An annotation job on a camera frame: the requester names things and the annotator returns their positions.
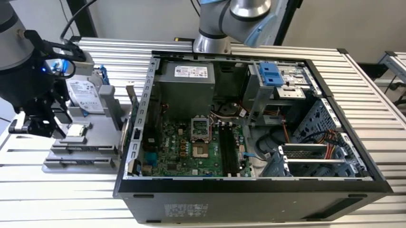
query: power supply label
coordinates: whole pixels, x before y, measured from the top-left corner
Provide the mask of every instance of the power supply label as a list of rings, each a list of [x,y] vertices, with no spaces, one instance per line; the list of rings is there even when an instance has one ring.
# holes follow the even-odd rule
[[[205,66],[177,66],[176,77],[208,78],[208,67]]]
[[[209,204],[165,204],[168,217],[206,217]]]

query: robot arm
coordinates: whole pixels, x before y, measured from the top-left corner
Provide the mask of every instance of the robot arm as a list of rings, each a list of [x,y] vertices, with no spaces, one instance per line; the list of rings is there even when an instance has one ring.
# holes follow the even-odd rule
[[[264,44],[277,21],[272,0],[201,0],[201,3],[194,52],[230,54],[229,37],[253,48]]]
[[[70,53],[55,53],[54,48]],[[14,120],[10,132],[65,138],[55,121],[70,123],[66,101],[69,91],[62,72],[51,72],[46,60],[86,61],[81,48],[43,40],[34,30],[26,30],[11,4],[0,0],[0,97],[25,117]]]

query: metal slotted table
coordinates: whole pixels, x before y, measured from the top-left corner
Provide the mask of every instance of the metal slotted table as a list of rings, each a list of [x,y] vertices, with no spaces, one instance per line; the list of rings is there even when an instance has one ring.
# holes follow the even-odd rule
[[[81,47],[94,57],[97,66],[109,69],[117,98],[130,102],[126,85],[138,96],[149,69],[153,50],[192,51],[190,42],[142,42],[83,38]],[[262,46],[252,49],[233,45],[233,54],[265,57],[309,58],[335,93],[345,115],[371,156],[389,179],[395,195],[365,206],[335,222],[310,223],[316,228],[406,227],[406,119],[389,102],[348,54],[336,49]],[[0,138],[0,213],[2,225],[132,226],[140,225],[126,204],[113,199],[113,174],[46,174],[42,163],[53,139],[9,135]],[[304,223],[161,224],[165,227],[301,227]]]
[[[385,64],[400,79],[406,83],[406,52],[388,51],[380,60]]]

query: blue drive bay latch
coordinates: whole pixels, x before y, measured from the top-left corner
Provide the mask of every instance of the blue drive bay latch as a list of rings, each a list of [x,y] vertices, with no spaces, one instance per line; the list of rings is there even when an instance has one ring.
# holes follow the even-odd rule
[[[277,64],[260,63],[260,74],[266,86],[282,86],[285,84]]]

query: black pole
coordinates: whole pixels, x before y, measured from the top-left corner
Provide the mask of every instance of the black pole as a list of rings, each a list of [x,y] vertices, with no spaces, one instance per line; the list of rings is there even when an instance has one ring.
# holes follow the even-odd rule
[[[87,0],[66,0],[66,1],[69,3],[73,15],[87,4]],[[78,15],[78,18],[75,19],[75,23],[82,37],[98,37],[98,32],[95,29],[95,24],[89,8],[83,10],[83,12]]]
[[[277,46],[282,46],[282,43],[284,43],[284,40],[286,37],[286,33],[288,33],[288,29],[292,25],[294,13],[296,13],[297,9],[301,8],[302,3],[304,3],[304,0],[290,0],[288,2],[285,15],[284,15],[280,31],[278,31],[276,42],[274,42],[274,45],[277,45]]]

